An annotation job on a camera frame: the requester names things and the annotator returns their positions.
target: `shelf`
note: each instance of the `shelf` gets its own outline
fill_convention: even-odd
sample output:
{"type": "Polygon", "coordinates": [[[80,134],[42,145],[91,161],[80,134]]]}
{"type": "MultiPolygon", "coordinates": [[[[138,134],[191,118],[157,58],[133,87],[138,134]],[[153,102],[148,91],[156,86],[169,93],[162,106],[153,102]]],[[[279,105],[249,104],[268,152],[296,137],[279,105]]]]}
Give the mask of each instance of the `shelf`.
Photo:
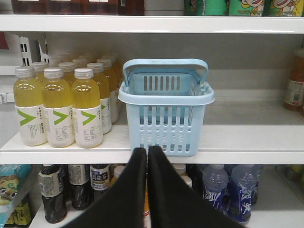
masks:
{"type": "MultiPolygon", "coordinates": [[[[44,218],[43,205],[39,208],[30,228],[58,228],[79,216],[82,211],[72,208],[68,202],[67,217],[60,223],[49,224],[44,218]]],[[[263,169],[259,184],[258,201],[252,207],[248,228],[286,228],[292,224],[302,227],[304,223],[304,204],[292,193],[275,170],[263,169]]]]}
{"type": "Polygon", "coordinates": [[[0,30],[110,33],[304,34],[304,19],[280,17],[0,15],[0,30]]]}
{"type": "MultiPolygon", "coordinates": [[[[198,153],[171,162],[304,164],[304,118],[280,101],[216,101],[207,106],[204,122],[198,153]]],[[[95,148],[30,147],[18,133],[0,149],[3,164],[127,163],[130,155],[125,108],[95,148]]]]}

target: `plastic basket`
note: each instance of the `plastic basket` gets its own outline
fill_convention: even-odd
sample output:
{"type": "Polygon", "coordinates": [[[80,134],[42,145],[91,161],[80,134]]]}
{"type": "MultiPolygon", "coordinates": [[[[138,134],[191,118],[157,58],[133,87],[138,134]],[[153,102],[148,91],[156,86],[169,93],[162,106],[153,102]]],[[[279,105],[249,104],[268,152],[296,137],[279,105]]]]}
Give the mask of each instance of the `plastic basket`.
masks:
{"type": "Polygon", "coordinates": [[[126,103],[131,150],[161,146],[167,156],[198,151],[205,106],[214,91],[198,59],[133,59],[123,66],[119,99],[126,103]]]}

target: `yellow drink bottle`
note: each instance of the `yellow drink bottle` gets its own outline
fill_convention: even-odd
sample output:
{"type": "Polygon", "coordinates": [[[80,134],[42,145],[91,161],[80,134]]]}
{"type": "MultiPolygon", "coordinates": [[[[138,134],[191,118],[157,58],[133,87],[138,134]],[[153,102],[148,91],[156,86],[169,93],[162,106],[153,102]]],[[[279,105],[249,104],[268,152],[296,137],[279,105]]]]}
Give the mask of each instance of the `yellow drink bottle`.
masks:
{"type": "Polygon", "coordinates": [[[47,136],[44,129],[41,82],[35,79],[32,66],[17,67],[16,77],[18,80],[13,90],[21,138],[28,146],[43,144],[47,141],[47,136]]]}
{"type": "Polygon", "coordinates": [[[101,103],[101,123],[103,126],[103,134],[106,134],[112,128],[109,79],[103,73],[104,66],[102,63],[89,63],[87,65],[87,68],[93,70],[93,80],[96,81],[99,86],[101,103]]]}
{"type": "Polygon", "coordinates": [[[76,81],[71,89],[75,140],[83,148],[95,147],[103,140],[100,93],[93,76],[92,69],[75,69],[76,81]]]}
{"type": "Polygon", "coordinates": [[[118,107],[118,84],[116,79],[116,72],[112,68],[112,62],[110,59],[100,58],[97,63],[102,63],[104,65],[104,74],[109,79],[110,85],[110,109],[111,109],[111,123],[115,123],[119,116],[118,107]]]}
{"type": "Polygon", "coordinates": [[[75,63],[72,62],[65,62],[65,63],[59,63],[59,68],[63,70],[63,79],[66,80],[70,87],[72,87],[72,84],[75,82],[75,76],[74,76],[74,70],[76,68],[75,63]]]}
{"type": "Polygon", "coordinates": [[[48,143],[53,147],[68,146],[74,142],[70,85],[60,68],[44,69],[44,77],[42,98],[48,143]]]}
{"type": "Polygon", "coordinates": [[[36,73],[35,78],[37,78],[40,82],[43,83],[44,82],[43,70],[49,67],[48,62],[35,62],[32,63],[32,66],[35,69],[35,73],[36,73]]]}

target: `white bottle cap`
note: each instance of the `white bottle cap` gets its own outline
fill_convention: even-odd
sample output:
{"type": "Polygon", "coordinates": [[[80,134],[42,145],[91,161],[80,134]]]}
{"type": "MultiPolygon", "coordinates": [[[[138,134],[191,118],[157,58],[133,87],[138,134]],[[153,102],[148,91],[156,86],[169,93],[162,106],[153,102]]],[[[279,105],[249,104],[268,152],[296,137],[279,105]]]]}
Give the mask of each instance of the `white bottle cap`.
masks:
{"type": "Polygon", "coordinates": [[[86,58],[74,58],[73,63],[75,63],[76,68],[78,67],[86,67],[87,65],[87,59],[86,58]]]}
{"type": "Polygon", "coordinates": [[[104,71],[104,65],[102,63],[89,63],[87,68],[93,70],[94,73],[100,73],[104,71]]]}
{"type": "Polygon", "coordinates": [[[75,69],[75,78],[78,79],[87,79],[92,78],[94,76],[93,70],[89,68],[76,68],[75,69]]]}
{"type": "Polygon", "coordinates": [[[58,67],[45,68],[43,74],[45,78],[49,78],[49,79],[63,77],[63,71],[58,67]]]}
{"type": "Polygon", "coordinates": [[[185,175],[181,175],[180,177],[185,181],[185,183],[186,183],[190,188],[192,188],[192,180],[191,180],[190,177],[185,176],[185,175]]]}
{"type": "Polygon", "coordinates": [[[48,62],[35,62],[32,63],[32,66],[34,67],[35,72],[43,72],[45,68],[49,67],[48,62]]]}
{"type": "Polygon", "coordinates": [[[122,174],[122,172],[124,171],[124,169],[125,169],[124,165],[116,166],[115,169],[114,169],[114,176],[116,178],[118,178],[120,176],[120,174],[122,174]]]}
{"type": "Polygon", "coordinates": [[[35,69],[32,66],[20,66],[15,69],[16,77],[32,77],[35,75],[35,69]]]}
{"type": "Polygon", "coordinates": [[[112,62],[109,58],[100,58],[97,60],[97,63],[102,63],[106,69],[111,68],[112,66],[112,62]]]}
{"type": "Polygon", "coordinates": [[[210,164],[209,166],[216,170],[221,170],[224,168],[224,164],[210,164]]]}
{"type": "Polygon", "coordinates": [[[58,67],[59,63],[64,62],[64,60],[60,57],[53,57],[53,58],[50,58],[48,61],[49,61],[50,67],[58,67]]]}
{"type": "Polygon", "coordinates": [[[183,175],[186,172],[186,164],[173,164],[173,168],[179,175],[183,175]]]}
{"type": "Polygon", "coordinates": [[[63,72],[73,72],[76,64],[72,62],[59,63],[59,68],[61,68],[63,72]]]}

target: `basket handle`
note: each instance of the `basket handle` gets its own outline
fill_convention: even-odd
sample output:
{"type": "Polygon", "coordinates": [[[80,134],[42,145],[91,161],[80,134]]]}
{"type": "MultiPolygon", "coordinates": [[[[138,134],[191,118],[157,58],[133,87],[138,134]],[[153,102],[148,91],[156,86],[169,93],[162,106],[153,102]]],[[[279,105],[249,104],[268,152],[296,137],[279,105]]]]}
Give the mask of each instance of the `basket handle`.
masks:
{"type": "Polygon", "coordinates": [[[203,83],[206,80],[206,77],[208,75],[209,69],[208,69],[208,64],[200,59],[194,59],[194,58],[182,58],[182,59],[132,59],[123,65],[123,75],[125,78],[125,83],[126,86],[129,86],[130,78],[129,78],[129,72],[127,71],[129,68],[132,68],[134,66],[143,66],[143,65],[171,65],[171,66],[182,66],[182,65],[187,65],[188,68],[189,66],[193,66],[193,70],[195,70],[197,67],[203,67],[205,68],[204,73],[197,74],[197,80],[199,83],[203,83]]]}

